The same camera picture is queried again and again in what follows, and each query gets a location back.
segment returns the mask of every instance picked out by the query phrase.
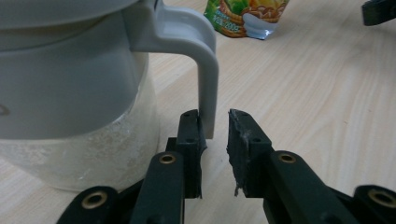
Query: snack bag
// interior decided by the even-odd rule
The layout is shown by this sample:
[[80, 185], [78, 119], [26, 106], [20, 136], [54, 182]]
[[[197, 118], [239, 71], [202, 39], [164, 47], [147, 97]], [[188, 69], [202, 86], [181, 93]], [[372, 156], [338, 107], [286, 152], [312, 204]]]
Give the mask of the snack bag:
[[204, 15], [229, 37], [265, 39], [276, 28], [289, 0], [208, 0]]

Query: white kettle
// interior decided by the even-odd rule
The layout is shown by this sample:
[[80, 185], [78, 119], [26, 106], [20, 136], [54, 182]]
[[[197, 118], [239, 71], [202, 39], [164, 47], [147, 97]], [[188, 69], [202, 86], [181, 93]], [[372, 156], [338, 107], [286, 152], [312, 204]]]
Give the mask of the white kettle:
[[0, 155], [59, 189], [132, 185], [159, 135], [147, 52], [197, 62], [211, 138], [215, 42], [204, 16], [162, 0], [0, 0]]

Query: kettle handle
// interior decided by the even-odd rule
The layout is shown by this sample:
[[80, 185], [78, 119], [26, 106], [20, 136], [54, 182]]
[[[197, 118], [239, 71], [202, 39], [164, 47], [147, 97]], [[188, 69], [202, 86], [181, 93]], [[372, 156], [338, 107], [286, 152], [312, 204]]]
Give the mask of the kettle handle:
[[216, 37], [198, 12], [142, 0], [122, 11], [132, 51], [183, 54], [198, 65], [199, 114], [206, 138], [213, 138], [219, 79]]

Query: wood grain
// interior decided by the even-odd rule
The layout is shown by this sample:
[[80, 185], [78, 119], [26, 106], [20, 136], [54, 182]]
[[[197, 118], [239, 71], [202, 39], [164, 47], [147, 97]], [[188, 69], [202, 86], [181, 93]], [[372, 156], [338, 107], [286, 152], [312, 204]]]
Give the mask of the wood grain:
[[[166, 0], [204, 12], [206, 1]], [[364, 27], [364, 1], [290, 1], [267, 40], [217, 34], [220, 65], [215, 138], [202, 158], [202, 200], [186, 201], [186, 223], [266, 223], [262, 200], [233, 196], [225, 151], [230, 108], [250, 113], [274, 148], [301, 155], [329, 186], [396, 190], [396, 21]], [[196, 64], [151, 54], [162, 132], [197, 107]], [[54, 223], [75, 193], [52, 189], [0, 161], [0, 222]]]

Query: screw hole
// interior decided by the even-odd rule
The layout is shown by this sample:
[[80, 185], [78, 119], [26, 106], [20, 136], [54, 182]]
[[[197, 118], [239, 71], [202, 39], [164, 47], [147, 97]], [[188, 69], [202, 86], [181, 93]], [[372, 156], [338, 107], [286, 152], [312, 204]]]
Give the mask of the screw hole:
[[93, 209], [104, 204], [106, 200], [107, 194], [104, 191], [99, 190], [85, 197], [81, 205], [85, 209]]
[[368, 194], [370, 199], [374, 202], [389, 208], [396, 208], [396, 198], [384, 190], [371, 189]]
[[170, 164], [176, 161], [176, 157], [171, 154], [166, 154], [160, 157], [160, 163], [162, 164]]
[[286, 163], [294, 163], [294, 162], [296, 162], [296, 159], [293, 156], [291, 156], [290, 154], [287, 154], [287, 153], [280, 154], [279, 155], [279, 159], [281, 161], [283, 161], [283, 162], [286, 162]]

